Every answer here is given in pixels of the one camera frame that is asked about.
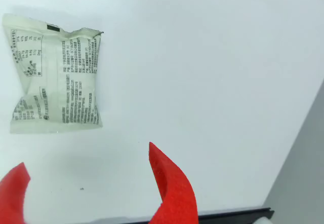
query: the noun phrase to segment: black edge strip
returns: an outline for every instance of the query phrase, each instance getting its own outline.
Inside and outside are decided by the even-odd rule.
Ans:
[[[271,219],[274,211],[271,208],[237,211],[213,215],[200,215],[199,224],[252,224],[257,219],[266,217]],[[148,221],[129,224],[148,224]]]

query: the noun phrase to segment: sealed snack package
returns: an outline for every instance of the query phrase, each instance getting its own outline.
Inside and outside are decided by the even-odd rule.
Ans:
[[[12,133],[64,132],[102,127],[95,95],[101,33],[12,14],[3,16],[25,95],[13,112]]]

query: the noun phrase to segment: white plastic bag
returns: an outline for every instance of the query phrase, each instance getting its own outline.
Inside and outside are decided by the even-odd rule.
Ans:
[[[13,112],[12,133],[63,132],[102,127],[95,80],[101,33],[71,33],[45,22],[3,16],[25,95]]]

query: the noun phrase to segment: white surface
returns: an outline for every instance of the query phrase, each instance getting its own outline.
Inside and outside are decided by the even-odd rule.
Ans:
[[[323,0],[0,0],[65,28],[103,30],[104,128],[10,135],[22,95],[0,38],[0,177],[25,162],[31,224],[152,216],[154,142],[200,213],[261,206],[324,77]]]

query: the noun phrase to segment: black label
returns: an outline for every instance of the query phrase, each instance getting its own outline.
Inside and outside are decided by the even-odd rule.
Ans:
[[[53,31],[60,32],[60,28],[52,26],[52,25],[47,25],[47,30],[53,30]]]

